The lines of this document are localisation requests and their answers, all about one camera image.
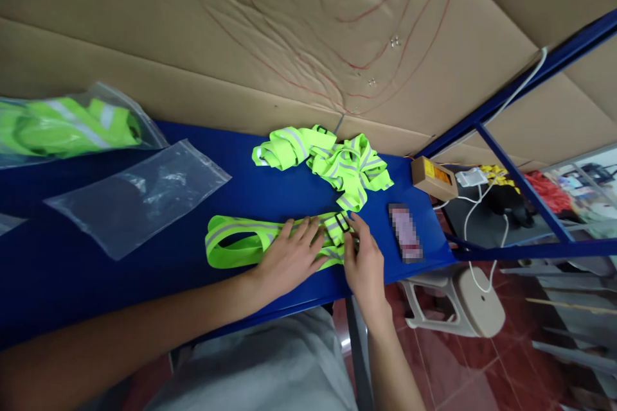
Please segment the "small cardboard box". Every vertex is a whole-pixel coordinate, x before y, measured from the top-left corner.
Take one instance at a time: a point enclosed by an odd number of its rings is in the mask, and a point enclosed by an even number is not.
[[[447,201],[458,197],[454,174],[424,156],[411,163],[411,178],[416,188],[437,199]]]

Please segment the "plastic bag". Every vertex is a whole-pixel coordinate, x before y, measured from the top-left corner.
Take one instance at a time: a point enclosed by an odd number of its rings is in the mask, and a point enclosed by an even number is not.
[[[183,140],[112,177],[44,202],[120,260],[230,178]]]
[[[167,146],[143,109],[104,83],[60,98],[0,98],[0,169],[115,149]]]
[[[0,236],[11,231],[13,228],[20,226],[25,221],[25,218],[0,214]]]

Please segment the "hand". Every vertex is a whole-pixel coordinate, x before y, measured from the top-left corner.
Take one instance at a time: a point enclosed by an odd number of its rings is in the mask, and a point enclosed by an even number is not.
[[[391,322],[392,311],[384,290],[384,256],[366,222],[356,213],[347,219],[360,239],[356,255],[353,236],[345,233],[345,276],[369,329]]]
[[[321,268],[328,258],[315,260],[323,246],[323,229],[319,218],[306,217],[290,236],[294,220],[285,222],[281,233],[265,251],[264,258],[254,268],[253,275],[275,300],[298,287],[306,278]]]

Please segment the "mobile phone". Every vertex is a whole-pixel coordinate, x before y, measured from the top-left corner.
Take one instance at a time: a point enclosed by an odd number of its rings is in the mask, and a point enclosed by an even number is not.
[[[392,229],[397,235],[400,257],[403,263],[418,263],[424,260],[422,245],[416,234],[409,206],[407,204],[388,204],[388,214]]]

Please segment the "left hand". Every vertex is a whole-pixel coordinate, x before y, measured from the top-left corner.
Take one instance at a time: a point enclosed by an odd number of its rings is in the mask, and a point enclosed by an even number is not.
[[[319,218],[306,217],[291,235],[294,220],[285,222],[281,233],[265,251],[264,258],[252,271],[273,300],[298,287],[306,278],[321,268],[328,258],[315,260],[324,241]]]

